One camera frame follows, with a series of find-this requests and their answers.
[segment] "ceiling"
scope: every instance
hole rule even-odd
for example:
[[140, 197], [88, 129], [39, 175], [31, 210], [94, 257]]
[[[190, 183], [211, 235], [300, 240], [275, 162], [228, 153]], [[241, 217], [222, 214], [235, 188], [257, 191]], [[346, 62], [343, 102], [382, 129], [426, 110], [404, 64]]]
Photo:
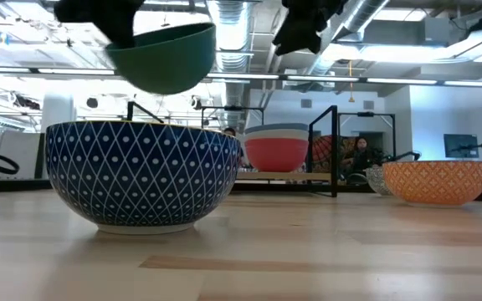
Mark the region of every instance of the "ceiling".
[[[50, 12], [56, 1], [36, 0], [0, 0], [0, 66], [29, 68], [66, 68], [66, 69], [112, 69], [112, 65], [103, 53], [103, 47], [109, 41], [91, 24], [60, 24]], [[187, 1], [146, 1], [150, 7], [163, 4], [185, 5]], [[286, 54], [277, 58], [273, 53], [272, 39], [281, 20], [287, 13], [280, 0], [247, 0], [251, 4], [249, 49], [244, 55], [250, 57], [247, 71], [250, 73], [284, 73], [286, 70], [309, 68], [317, 55], [307, 50]], [[165, 23], [177, 26], [185, 23], [205, 22], [209, 16], [201, 13], [179, 13], [174, 8], [166, 11], [140, 11], [136, 16], [135, 32], [144, 33], [157, 30]], [[429, 17], [462, 17], [482, 11], [480, 0], [426, 1], [426, 0], [391, 0], [375, 17], [375, 20], [398, 20], [407, 22], [421, 21]], [[330, 71], [336, 75], [362, 75], [372, 77], [421, 77], [427, 73], [431, 78], [478, 79], [479, 63], [455, 64], [404, 64], [374, 62], [353, 59], [351, 65], [335, 63]], [[455, 69], [448, 73], [444, 70]], [[333, 92], [341, 93], [349, 89], [349, 84], [336, 84]], [[34, 128], [41, 122], [40, 116], [19, 116], [23, 112], [36, 112], [13, 106], [14, 98], [9, 94], [22, 94], [38, 101], [41, 105], [44, 93], [50, 87], [67, 89], [76, 95], [79, 105], [78, 115], [89, 118], [105, 118], [107, 115], [123, 115], [126, 103], [137, 100], [150, 112], [159, 116], [173, 116], [173, 120], [184, 125], [199, 125], [200, 112], [192, 108], [193, 96], [203, 100], [204, 105], [224, 105], [226, 102], [223, 83], [210, 82], [200, 84], [190, 91], [173, 95], [160, 96], [141, 92], [122, 80], [105, 79], [42, 79], [0, 76], [0, 112], [7, 113], [5, 119], [24, 123]], [[261, 82], [254, 81], [251, 88], [260, 88]], [[383, 84], [355, 84], [355, 90], [376, 91], [383, 94], [387, 87]], [[99, 107], [91, 109], [86, 105], [89, 97], [99, 100]], [[218, 121], [211, 126], [225, 125], [222, 121], [228, 117], [222, 110], [210, 111]]]

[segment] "wall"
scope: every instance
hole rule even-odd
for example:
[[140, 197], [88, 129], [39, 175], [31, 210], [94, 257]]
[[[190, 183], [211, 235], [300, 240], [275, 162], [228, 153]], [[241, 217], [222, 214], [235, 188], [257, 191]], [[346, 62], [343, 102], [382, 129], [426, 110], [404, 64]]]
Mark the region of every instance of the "wall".
[[[262, 91], [252, 89], [250, 91], [251, 106], [259, 106]], [[349, 102], [351, 95], [342, 93], [339, 95], [333, 92], [308, 92], [302, 94], [297, 91], [276, 90], [269, 100], [267, 109], [265, 110], [265, 124], [300, 122], [311, 123], [321, 113], [328, 109], [331, 105], [337, 105], [340, 113], [357, 113], [365, 111], [363, 109], [364, 100], [374, 100], [375, 113], [384, 113], [384, 99], [377, 96], [376, 92], [355, 92], [353, 97], [354, 103]], [[300, 108], [301, 99], [312, 99], [312, 107], [310, 109]], [[379, 117], [360, 118], [352, 116], [347, 120], [347, 116], [341, 117], [341, 135], [355, 136], [359, 131], [383, 132], [386, 137], [392, 137], [392, 128]], [[260, 125], [260, 121], [254, 116], [249, 117], [247, 128]], [[314, 125], [314, 130], [320, 130], [322, 135], [331, 134], [331, 116], [328, 115]], [[385, 149], [391, 150], [392, 145], [384, 145]]]
[[482, 143], [481, 88], [410, 86], [386, 97], [385, 107], [397, 115], [397, 153], [412, 149], [421, 160], [452, 160], [445, 157], [444, 134], [477, 135]]

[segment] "blue patterned bowl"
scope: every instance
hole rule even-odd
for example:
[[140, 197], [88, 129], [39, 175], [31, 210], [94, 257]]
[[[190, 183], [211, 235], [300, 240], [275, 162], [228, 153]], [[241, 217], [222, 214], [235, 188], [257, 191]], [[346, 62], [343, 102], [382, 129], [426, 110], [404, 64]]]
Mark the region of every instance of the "blue patterned bowl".
[[70, 209], [101, 231], [188, 229], [230, 193], [239, 141], [210, 130], [125, 121], [46, 130], [49, 179]]

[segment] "computer screen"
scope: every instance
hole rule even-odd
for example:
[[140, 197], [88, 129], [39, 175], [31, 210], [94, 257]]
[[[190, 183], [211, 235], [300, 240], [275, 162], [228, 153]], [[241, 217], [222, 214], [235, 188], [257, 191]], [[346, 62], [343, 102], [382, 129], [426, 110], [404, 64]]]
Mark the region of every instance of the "computer screen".
[[444, 134], [446, 158], [479, 158], [479, 150], [471, 146], [477, 145], [476, 135]]

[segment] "white bowl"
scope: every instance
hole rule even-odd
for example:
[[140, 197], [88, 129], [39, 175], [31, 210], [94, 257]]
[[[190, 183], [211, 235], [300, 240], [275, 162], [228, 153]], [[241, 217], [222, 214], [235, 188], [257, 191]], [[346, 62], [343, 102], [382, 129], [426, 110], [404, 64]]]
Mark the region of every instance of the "white bowl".
[[308, 132], [305, 130], [259, 130], [244, 136], [245, 141], [264, 138], [308, 140]]

